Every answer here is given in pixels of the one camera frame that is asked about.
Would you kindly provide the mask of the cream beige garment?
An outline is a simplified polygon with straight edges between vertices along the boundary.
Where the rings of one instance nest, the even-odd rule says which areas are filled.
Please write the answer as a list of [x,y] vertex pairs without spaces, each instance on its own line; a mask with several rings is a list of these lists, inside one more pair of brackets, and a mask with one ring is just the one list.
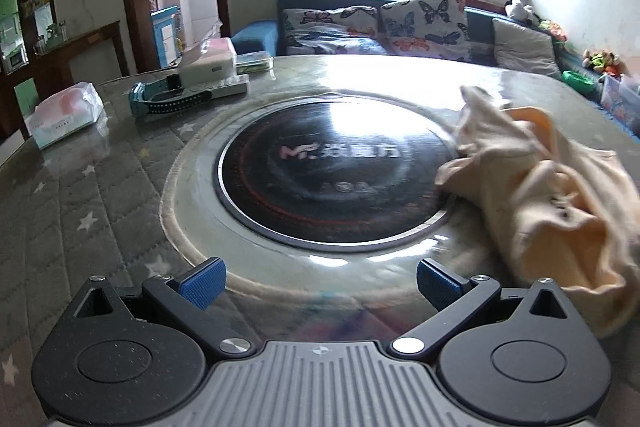
[[639,306],[639,193],[617,154],[568,139],[541,108],[461,94],[460,156],[436,184],[482,210],[514,277],[551,277],[596,335],[617,332]]

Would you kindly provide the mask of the black round induction cooktop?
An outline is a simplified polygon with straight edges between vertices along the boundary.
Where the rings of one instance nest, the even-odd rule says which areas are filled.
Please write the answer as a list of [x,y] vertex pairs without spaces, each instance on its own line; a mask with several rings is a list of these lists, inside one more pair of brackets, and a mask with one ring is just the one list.
[[367,96],[300,98],[256,109],[218,154],[221,204],[250,230],[308,251],[407,244],[456,199],[436,172],[456,152],[417,110]]

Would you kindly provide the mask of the white tissue pack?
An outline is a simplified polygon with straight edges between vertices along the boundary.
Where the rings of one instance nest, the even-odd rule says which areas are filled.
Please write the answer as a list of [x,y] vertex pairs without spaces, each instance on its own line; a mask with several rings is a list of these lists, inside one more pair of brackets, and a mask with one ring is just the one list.
[[39,150],[95,124],[104,104],[91,82],[78,82],[38,104],[26,120]]

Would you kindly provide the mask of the white pink box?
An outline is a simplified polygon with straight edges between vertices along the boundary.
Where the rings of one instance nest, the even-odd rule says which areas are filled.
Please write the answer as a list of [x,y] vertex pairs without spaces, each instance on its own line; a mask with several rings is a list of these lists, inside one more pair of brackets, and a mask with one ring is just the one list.
[[230,38],[208,38],[184,51],[178,65],[183,88],[224,80],[236,73],[236,52]]

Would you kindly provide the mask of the green flat packet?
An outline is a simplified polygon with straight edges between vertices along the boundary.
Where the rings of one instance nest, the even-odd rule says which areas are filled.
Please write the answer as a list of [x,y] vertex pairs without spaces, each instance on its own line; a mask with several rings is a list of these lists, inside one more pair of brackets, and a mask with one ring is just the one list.
[[272,68],[273,57],[267,51],[243,53],[236,57],[236,73],[238,75],[268,72]]

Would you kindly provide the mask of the green plastic bowl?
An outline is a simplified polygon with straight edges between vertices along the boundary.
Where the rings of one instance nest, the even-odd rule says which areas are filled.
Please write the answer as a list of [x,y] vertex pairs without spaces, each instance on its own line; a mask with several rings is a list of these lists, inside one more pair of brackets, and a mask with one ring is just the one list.
[[570,86],[576,92],[581,95],[589,96],[594,90],[597,89],[596,84],[589,77],[586,77],[574,70],[564,70],[562,72],[562,80],[567,86]]

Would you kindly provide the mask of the grey plain cushion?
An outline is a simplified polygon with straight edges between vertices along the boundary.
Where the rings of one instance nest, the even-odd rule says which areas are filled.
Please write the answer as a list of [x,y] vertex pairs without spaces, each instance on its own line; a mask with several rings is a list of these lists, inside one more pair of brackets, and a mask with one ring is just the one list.
[[549,35],[501,18],[494,18],[492,27],[494,55],[499,67],[561,79]]

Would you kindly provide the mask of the clear plastic storage box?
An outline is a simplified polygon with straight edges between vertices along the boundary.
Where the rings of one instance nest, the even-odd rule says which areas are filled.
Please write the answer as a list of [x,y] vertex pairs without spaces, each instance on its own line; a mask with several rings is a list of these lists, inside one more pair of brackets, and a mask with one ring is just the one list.
[[609,75],[604,76],[600,105],[627,129],[639,134],[639,95]]

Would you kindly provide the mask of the blue corner sofa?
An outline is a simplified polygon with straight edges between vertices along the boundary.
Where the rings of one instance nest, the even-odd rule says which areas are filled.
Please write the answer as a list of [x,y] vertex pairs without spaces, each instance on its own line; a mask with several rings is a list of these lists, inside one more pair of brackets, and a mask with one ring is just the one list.
[[510,0],[506,14],[466,0],[278,0],[273,20],[232,38],[240,53],[393,54],[536,72],[564,81],[618,119],[639,113],[639,83],[610,52],[568,53],[549,22]]

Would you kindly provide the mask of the blue white children board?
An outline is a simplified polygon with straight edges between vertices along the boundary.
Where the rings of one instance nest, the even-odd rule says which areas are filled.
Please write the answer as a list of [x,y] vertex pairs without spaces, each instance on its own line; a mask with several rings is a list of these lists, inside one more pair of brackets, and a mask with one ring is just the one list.
[[177,5],[151,13],[154,42],[161,68],[171,66],[180,57],[177,25],[179,13]]

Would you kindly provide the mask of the right butterfly print cushion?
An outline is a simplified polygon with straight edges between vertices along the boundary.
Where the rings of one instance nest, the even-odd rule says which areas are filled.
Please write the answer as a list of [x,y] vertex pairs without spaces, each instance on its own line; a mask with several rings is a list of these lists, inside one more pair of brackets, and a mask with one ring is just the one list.
[[469,62],[465,0],[402,0],[381,6],[388,44],[398,55]]

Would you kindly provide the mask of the colourful plush toys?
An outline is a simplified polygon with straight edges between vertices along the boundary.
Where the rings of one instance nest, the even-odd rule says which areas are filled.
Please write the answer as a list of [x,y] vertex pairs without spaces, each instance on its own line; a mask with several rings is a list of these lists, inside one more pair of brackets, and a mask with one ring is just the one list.
[[599,75],[608,75],[617,79],[620,79],[623,72],[620,68],[620,58],[611,51],[585,50],[582,54],[582,66]]

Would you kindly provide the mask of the orange green plush toy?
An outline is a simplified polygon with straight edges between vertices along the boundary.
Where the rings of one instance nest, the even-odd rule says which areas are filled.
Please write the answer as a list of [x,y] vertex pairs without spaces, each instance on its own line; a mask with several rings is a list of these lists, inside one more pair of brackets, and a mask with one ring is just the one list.
[[559,42],[567,42],[567,34],[564,29],[553,20],[542,20],[539,23],[539,28],[548,34],[552,35],[555,40]]

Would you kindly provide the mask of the left butterfly print cushion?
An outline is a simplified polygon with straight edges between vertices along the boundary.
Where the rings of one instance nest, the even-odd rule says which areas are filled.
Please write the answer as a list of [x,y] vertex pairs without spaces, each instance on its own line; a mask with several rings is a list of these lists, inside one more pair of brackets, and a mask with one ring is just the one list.
[[288,55],[387,54],[378,41],[378,10],[370,6],[286,9],[282,27]]

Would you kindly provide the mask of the panda plush toy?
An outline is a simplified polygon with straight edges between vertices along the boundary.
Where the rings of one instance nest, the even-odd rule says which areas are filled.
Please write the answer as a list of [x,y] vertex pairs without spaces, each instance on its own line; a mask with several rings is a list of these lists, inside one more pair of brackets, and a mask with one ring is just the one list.
[[533,7],[525,4],[522,0],[509,0],[504,5],[504,10],[507,17],[522,25],[538,27],[540,24],[540,17],[535,13]]

